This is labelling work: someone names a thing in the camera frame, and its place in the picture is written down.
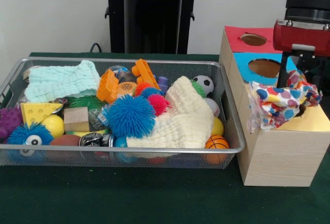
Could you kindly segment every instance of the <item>yellow ball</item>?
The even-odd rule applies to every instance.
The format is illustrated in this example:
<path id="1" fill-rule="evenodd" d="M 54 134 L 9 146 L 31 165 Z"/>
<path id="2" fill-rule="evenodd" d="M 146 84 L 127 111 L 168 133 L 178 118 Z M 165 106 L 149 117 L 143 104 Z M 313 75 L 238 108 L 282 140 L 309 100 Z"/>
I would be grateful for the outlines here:
<path id="1" fill-rule="evenodd" d="M 41 124 L 50 131 L 53 138 L 60 137 L 64 134 L 64 121 L 57 115 L 52 114 L 48 116 L 41 122 Z"/>
<path id="2" fill-rule="evenodd" d="M 212 135 L 223 135 L 223 124 L 217 117 L 214 117 Z"/>

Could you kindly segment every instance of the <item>red box lid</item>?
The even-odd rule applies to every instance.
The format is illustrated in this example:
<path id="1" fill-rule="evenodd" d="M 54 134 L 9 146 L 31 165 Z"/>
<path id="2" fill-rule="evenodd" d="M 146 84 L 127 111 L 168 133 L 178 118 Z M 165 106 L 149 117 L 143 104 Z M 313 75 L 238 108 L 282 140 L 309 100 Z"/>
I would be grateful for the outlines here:
<path id="1" fill-rule="evenodd" d="M 273 28 L 243 28 L 225 26 L 234 53 L 282 53 L 273 47 Z"/>

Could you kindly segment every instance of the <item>red machine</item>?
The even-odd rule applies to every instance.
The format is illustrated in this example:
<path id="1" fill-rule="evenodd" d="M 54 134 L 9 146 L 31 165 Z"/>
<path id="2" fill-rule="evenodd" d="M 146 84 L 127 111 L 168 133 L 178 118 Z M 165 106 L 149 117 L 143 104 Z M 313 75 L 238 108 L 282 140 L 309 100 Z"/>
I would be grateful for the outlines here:
<path id="1" fill-rule="evenodd" d="M 283 51 L 277 87 L 286 87 L 287 60 L 296 56 L 304 73 L 318 67 L 311 83 L 320 89 L 330 58 L 330 0 L 287 0 L 286 8 L 285 20 L 274 26 L 274 49 Z"/>

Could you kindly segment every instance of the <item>orange lego block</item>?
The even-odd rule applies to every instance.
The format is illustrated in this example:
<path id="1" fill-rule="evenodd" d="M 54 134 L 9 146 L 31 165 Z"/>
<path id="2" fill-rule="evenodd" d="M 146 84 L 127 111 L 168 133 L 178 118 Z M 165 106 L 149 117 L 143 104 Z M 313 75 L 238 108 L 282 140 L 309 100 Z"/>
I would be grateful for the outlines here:
<path id="1" fill-rule="evenodd" d="M 149 68 L 148 63 L 143 60 L 139 59 L 138 61 L 135 62 L 135 66 L 132 68 L 132 73 L 137 79 L 137 84 L 142 83 L 142 82 L 148 82 L 155 88 L 160 90 L 160 87 L 158 86 L 156 79 L 154 77 L 154 74 L 151 72 L 151 69 Z"/>
<path id="2" fill-rule="evenodd" d="M 112 103 L 117 99 L 119 81 L 112 70 L 107 70 L 101 77 L 96 96 L 101 101 Z"/>

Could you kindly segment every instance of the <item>white wall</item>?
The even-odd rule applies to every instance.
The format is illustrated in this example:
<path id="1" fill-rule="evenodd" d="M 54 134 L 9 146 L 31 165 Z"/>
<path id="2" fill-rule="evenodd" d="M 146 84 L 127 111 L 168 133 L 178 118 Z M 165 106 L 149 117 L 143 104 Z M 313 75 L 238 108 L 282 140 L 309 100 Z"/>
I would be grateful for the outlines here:
<path id="1" fill-rule="evenodd" d="M 108 0 L 0 0 L 0 82 L 32 51 L 110 51 Z"/>
<path id="2" fill-rule="evenodd" d="M 272 27 L 285 15 L 286 0 L 195 0 L 189 53 L 218 54 L 225 25 Z"/>
<path id="3" fill-rule="evenodd" d="M 107 0 L 0 0 L 0 82 L 32 51 L 110 50 Z M 218 54 L 224 25 L 273 26 L 285 0 L 195 0 L 189 53 Z"/>

